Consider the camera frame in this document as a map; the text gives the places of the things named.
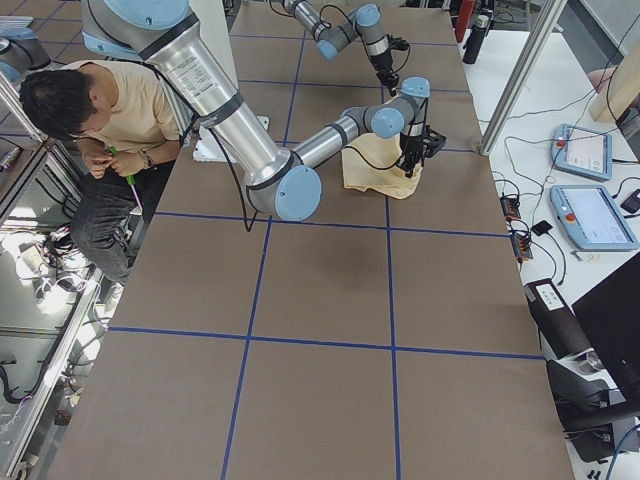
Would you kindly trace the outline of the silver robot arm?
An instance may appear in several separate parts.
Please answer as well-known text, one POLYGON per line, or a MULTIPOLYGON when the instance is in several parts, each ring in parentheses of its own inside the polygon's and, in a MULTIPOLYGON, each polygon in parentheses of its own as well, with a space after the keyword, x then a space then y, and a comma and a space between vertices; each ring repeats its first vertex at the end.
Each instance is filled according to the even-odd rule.
POLYGON ((244 196, 252 207, 283 220, 301 221, 315 212, 321 199, 316 166, 361 135, 398 137, 400 155, 393 164, 407 177, 445 139, 426 123, 428 80, 400 80, 394 70, 392 50, 409 45, 385 32, 378 6, 361 6, 334 27, 307 1, 282 5, 312 35, 327 59, 361 39, 391 100, 349 108, 315 135, 287 149, 271 139, 202 40, 200 20, 188 2, 85 1, 83 36, 86 47, 95 53, 153 66, 199 117, 201 126, 218 135, 243 168, 244 196))
POLYGON ((392 52, 408 52, 410 45, 402 37, 394 37, 386 31, 377 5, 365 4, 349 13, 336 7, 344 17, 337 26, 326 20, 309 1, 281 1, 281 5, 311 35, 326 60, 336 58, 351 43, 360 41, 380 84, 391 96, 397 94, 400 76, 394 67, 392 52))

